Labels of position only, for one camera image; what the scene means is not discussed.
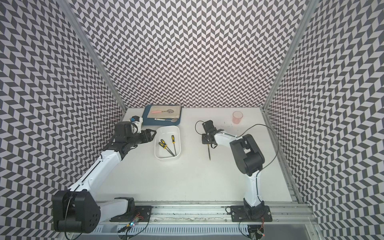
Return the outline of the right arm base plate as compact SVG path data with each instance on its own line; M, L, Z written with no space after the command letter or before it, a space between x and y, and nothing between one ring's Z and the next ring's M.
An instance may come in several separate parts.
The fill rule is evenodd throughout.
M245 206L230 206L232 222L265 222L273 221L269 206L246 208Z

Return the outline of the beige folded cloth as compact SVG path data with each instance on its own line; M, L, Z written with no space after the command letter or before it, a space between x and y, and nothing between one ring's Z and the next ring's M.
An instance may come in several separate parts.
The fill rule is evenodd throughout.
M151 106L147 118L155 119L178 119L181 115L182 107L177 106Z

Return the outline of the aluminium front rail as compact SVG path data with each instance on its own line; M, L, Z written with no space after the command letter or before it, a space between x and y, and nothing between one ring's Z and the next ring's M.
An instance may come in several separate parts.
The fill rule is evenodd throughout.
M242 202L136 202L139 212L151 207L152 224L245 224ZM265 210L250 221L252 224L315 225L318 223L308 204L266 202Z

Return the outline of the pink translucent cup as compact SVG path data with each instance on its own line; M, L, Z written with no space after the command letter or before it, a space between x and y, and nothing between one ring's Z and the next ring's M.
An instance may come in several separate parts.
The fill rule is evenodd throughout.
M233 123L235 125L238 125L242 121L243 116L244 116L243 113L240 111L233 112Z

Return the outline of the dark teal tray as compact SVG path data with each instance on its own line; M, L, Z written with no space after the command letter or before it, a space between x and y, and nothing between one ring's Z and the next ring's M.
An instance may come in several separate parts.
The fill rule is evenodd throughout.
M143 112L144 126L177 126L181 122L181 105L148 105Z

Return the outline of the white handled spoon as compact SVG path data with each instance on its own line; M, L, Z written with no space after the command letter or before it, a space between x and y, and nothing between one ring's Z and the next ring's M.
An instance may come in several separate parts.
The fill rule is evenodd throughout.
M162 121L162 122L172 122L172 123L176 123L179 119L177 119L177 118L174 118L174 119L161 119L161 118L155 118L154 120L155 120L155 121Z

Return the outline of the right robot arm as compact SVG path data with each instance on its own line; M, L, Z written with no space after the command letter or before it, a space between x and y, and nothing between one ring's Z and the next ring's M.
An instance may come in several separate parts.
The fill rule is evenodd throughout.
M252 135L233 136L223 129L214 127L213 121L202 123L204 133L202 143L209 148L225 146L231 149L236 166L246 176L244 214L249 220L262 218L266 211L265 202L261 196L261 170L265 157Z

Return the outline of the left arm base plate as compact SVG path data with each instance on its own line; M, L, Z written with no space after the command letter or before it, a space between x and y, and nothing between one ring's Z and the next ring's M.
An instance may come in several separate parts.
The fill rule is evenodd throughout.
M134 218L139 218L139 222L148 222L152 213L152 206L136 206L133 210L124 213L123 215L115 216L110 219L110 222L130 223Z

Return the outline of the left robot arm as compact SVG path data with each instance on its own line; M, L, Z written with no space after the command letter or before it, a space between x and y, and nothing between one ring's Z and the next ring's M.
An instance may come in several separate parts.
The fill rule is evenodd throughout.
M134 198L97 203L94 194L129 151L153 141L157 132L141 126L142 121L134 119L117 123L114 135L86 173L67 190L56 192L52 197L56 232L89 234L104 221L137 218Z

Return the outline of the white plastic storage box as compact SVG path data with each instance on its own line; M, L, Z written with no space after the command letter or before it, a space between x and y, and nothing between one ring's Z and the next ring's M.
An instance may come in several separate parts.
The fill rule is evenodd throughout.
M163 149L159 142L163 139L169 149L175 154L171 136L175 136L177 155L173 157L167 150ZM181 156L181 134L177 126L165 126L157 129L155 136L155 157L160 161L174 161Z

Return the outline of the pink handled spoon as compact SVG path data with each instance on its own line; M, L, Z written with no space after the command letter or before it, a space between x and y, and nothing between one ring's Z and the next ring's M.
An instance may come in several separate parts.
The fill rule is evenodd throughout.
M166 110L166 111L152 111L151 113L152 113L152 114L161 114L161 113L172 114L172 113L174 113L174 110L169 109L169 110Z

